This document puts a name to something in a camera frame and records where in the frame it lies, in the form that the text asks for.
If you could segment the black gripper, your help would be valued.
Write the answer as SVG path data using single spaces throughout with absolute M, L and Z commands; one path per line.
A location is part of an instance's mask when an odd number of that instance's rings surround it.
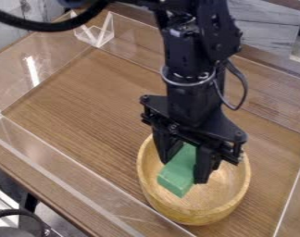
M 240 108 L 224 100 L 226 73 L 236 76 L 242 85 L 247 84 L 240 71 L 230 63 L 194 77 L 179 75 L 163 67 L 159 74 L 166 94 L 140 97 L 142 122 L 152 129 L 160 163 L 170 162 L 184 143 L 195 147 L 195 184 L 208 182 L 208 175 L 220 162 L 239 163 L 246 142 L 246 133 L 222 111 L 223 107 Z

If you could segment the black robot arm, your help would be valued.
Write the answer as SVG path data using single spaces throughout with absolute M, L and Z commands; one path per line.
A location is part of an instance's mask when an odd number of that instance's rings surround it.
M 159 76 L 164 95 L 140 97 L 142 122 L 151 126 L 162 163 L 186 144 L 194 146 L 192 182 L 204 184 L 224 161 L 240 161 L 244 131 L 224 115 L 224 74 L 247 81 L 230 61 L 240 51 L 240 29 L 226 0 L 118 0 L 154 14 L 163 42 Z

